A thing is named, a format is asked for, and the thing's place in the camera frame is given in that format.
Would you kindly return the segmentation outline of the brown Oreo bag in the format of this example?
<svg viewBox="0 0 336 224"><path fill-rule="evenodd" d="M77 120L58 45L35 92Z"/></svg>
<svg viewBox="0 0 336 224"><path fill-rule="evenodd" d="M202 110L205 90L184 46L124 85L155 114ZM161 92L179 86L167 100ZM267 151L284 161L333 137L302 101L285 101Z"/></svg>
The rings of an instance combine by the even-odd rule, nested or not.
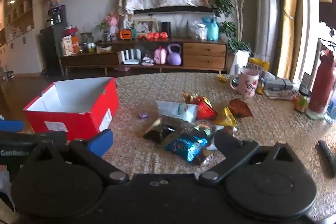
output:
<svg viewBox="0 0 336 224"><path fill-rule="evenodd" d="M245 118L253 116L247 103L239 98L230 100L228 108L235 118Z"/></svg>

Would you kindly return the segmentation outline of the photo frame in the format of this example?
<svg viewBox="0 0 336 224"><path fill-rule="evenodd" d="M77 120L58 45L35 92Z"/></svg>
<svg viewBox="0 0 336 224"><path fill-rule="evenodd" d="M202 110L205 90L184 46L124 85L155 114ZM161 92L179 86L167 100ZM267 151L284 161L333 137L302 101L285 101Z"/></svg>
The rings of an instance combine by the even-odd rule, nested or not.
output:
<svg viewBox="0 0 336 224"><path fill-rule="evenodd" d="M156 32L157 25L157 20L152 18L134 20L134 28L137 31L138 35Z"/></svg>

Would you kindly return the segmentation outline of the red cardboard box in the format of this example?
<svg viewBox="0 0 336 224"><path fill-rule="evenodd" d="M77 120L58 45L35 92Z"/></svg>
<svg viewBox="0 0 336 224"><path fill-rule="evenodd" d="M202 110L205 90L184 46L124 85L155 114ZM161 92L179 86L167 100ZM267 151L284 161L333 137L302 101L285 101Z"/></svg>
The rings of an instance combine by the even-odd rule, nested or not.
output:
<svg viewBox="0 0 336 224"><path fill-rule="evenodd" d="M99 77L54 82L23 111L35 133L63 131L72 141L108 129L118 107L115 78Z"/></svg>

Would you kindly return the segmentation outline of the green orange snack packet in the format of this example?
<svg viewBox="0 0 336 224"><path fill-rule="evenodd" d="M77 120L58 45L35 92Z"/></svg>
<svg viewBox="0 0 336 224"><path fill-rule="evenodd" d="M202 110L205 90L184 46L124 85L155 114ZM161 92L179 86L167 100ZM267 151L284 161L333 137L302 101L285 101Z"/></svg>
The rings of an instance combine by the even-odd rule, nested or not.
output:
<svg viewBox="0 0 336 224"><path fill-rule="evenodd" d="M217 131L216 126L204 123L196 124L191 130L191 134L197 138L211 139Z"/></svg>

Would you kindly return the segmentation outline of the pink mug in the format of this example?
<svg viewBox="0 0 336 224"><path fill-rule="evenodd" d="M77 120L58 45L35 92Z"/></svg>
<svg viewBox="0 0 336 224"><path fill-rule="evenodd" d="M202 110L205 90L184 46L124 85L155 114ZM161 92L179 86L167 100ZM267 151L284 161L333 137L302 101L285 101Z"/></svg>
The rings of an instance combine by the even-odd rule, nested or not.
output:
<svg viewBox="0 0 336 224"><path fill-rule="evenodd" d="M233 80L238 78L238 85L233 86ZM259 80L258 71L252 68L243 68L240 70L239 75L233 75L230 78L230 87L237 91L240 95L247 97L253 97L256 93L256 88Z"/></svg>

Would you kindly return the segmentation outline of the small purple candy packet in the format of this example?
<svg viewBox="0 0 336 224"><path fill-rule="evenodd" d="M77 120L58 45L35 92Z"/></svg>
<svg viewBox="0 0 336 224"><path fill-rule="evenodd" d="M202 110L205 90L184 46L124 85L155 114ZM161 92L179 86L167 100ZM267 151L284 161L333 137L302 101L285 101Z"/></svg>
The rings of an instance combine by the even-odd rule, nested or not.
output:
<svg viewBox="0 0 336 224"><path fill-rule="evenodd" d="M148 114L146 114L146 113L139 113L139 115L138 115L141 119L146 119L146 118L148 118Z"/></svg>

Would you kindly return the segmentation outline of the wooden TV cabinet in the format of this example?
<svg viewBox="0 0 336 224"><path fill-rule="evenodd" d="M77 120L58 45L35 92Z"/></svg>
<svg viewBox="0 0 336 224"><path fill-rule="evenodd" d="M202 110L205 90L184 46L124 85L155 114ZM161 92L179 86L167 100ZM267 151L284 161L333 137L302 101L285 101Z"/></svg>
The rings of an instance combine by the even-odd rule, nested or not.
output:
<svg viewBox="0 0 336 224"><path fill-rule="evenodd" d="M178 43L182 47L180 66L172 66L167 62L164 65L154 63L154 51L162 46L167 50L169 44ZM111 50L103 53L76 53L72 56L59 59L63 74L68 75L71 69L103 69L104 75L108 74L108 69L127 71L131 68L158 69L187 69L201 71L217 71L219 73L226 70L227 44L218 40L201 41L191 38L184 39L158 39L158 40L118 40L112 43L105 43ZM123 65L120 52L129 49L139 49L142 61L138 65Z"/></svg>

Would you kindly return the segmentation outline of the yellow snack wrapper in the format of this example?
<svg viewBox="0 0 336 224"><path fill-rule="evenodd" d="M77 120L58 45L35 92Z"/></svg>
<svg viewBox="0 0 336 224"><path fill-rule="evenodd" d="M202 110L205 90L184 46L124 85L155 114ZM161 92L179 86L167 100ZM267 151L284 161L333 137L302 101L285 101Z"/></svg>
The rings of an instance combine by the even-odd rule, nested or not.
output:
<svg viewBox="0 0 336 224"><path fill-rule="evenodd" d="M222 115L216 119L216 125L227 126L227 127L236 127L237 122L229 107L225 107L222 111Z"/></svg>

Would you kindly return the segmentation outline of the orange tissue box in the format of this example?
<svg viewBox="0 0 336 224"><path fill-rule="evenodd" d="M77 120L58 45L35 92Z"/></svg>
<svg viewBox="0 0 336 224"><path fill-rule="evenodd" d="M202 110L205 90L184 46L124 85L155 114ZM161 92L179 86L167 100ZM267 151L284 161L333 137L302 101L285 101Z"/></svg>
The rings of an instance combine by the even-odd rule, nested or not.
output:
<svg viewBox="0 0 336 224"><path fill-rule="evenodd" d="M131 40L133 38L131 29L120 29L119 36L121 40Z"/></svg>

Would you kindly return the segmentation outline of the black snack packet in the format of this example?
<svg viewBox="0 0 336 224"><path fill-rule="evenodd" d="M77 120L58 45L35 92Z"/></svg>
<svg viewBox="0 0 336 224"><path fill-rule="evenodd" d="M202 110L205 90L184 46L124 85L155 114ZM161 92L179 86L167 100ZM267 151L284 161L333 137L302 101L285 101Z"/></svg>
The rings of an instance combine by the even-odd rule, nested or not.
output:
<svg viewBox="0 0 336 224"><path fill-rule="evenodd" d="M151 130L143 135L146 140L151 140L154 143L161 144L168 135L175 132L175 128L166 124L154 126Z"/></svg>

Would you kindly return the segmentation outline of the blue snack packet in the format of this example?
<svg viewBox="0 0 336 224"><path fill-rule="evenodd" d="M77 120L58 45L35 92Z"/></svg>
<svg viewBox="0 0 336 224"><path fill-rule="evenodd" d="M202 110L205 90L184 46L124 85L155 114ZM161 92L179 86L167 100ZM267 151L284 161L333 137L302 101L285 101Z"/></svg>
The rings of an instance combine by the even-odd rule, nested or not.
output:
<svg viewBox="0 0 336 224"><path fill-rule="evenodd" d="M199 138L189 134L181 134L172 140L166 147L166 151L170 151L180 156L188 162L192 162L206 147L208 140Z"/></svg>

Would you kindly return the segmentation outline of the white snack bag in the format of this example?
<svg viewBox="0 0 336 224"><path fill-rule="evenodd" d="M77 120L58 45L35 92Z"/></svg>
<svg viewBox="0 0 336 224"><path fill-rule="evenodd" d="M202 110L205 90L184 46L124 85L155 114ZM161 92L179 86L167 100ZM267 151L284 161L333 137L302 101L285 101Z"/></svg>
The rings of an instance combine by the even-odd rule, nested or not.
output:
<svg viewBox="0 0 336 224"><path fill-rule="evenodd" d="M195 104L156 101L159 115L193 123L197 118L198 106Z"/></svg>

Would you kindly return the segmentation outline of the red gold snack bag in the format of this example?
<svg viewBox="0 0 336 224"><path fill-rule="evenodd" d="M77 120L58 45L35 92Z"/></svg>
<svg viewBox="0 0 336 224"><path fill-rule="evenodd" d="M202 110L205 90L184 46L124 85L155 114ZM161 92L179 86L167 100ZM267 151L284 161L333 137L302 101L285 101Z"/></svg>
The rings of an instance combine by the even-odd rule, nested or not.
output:
<svg viewBox="0 0 336 224"><path fill-rule="evenodd" d="M197 119L199 120L212 120L215 119L218 113L213 109L211 102L208 98L198 94L182 92L183 98L187 104L197 105Z"/></svg>

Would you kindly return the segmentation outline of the white router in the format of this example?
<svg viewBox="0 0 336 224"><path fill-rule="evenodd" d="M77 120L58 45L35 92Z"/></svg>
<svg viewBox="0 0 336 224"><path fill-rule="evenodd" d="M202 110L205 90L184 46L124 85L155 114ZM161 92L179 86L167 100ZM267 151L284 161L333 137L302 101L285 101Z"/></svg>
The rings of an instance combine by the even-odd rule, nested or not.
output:
<svg viewBox="0 0 336 224"><path fill-rule="evenodd" d="M142 61L141 51L139 49L129 49L120 52L123 65L138 65Z"/></svg>

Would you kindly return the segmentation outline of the red water bottle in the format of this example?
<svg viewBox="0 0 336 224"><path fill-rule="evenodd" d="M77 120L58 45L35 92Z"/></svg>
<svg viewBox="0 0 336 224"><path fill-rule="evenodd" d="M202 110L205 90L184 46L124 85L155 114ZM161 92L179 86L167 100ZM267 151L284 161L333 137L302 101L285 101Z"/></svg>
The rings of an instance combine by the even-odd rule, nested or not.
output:
<svg viewBox="0 0 336 224"><path fill-rule="evenodd" d="M310 96L309 110L322 114L328 102L330 92L335 82L334 52L326 50L320 57L320 65L317 69L315 82Z"/></svg>

